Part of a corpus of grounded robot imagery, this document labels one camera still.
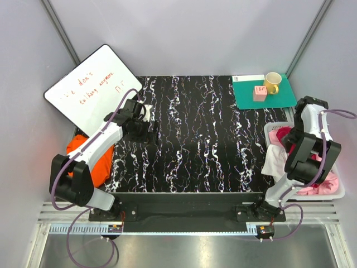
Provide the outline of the magenta t shirt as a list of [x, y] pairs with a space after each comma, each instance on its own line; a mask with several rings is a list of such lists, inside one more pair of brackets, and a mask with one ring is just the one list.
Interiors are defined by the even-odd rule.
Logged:
[[285, 141], [284, 139], [286, 138], [286, 136], [290, 133], [290, 131], [292, 130], [292, 127], [281, 127], [279, 129], [276, 130], [275, 132], [275, 138], [276, 140], [279, 142], [280, 145], [282, 145], [283, 147], [285, 147]]

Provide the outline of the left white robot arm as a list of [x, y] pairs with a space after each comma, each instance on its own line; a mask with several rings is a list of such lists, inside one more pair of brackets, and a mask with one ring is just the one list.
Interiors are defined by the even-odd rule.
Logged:
[[67, 155], [56, 155], [51, 163], [49, 192], [52, 206], [61, 210], [55, 199], [70, 207], [89, 208], [100, 212], [108, 221], [121, 213], [120, 200], [94, 186], [91, 171], [100, 158], [120, 140], [158, 145], [158, 121], [151, 121], [152, 105], [126, 100], [123, 107], [109, 113], [99, 129], [81, 146]]

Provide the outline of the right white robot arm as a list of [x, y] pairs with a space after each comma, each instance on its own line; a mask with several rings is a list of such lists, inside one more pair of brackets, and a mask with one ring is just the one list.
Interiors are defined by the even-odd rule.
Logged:
[[294, 127], [283, 138], [289, 153], [284, 175], [268, 188], [252, 206], [252, 215], [267, 221], [283, 211], [285, 202], [299, 190], [321, 184], [341, 153], [327, 124], [329, 105], [314, 97], [301, 98], [295, 107]]

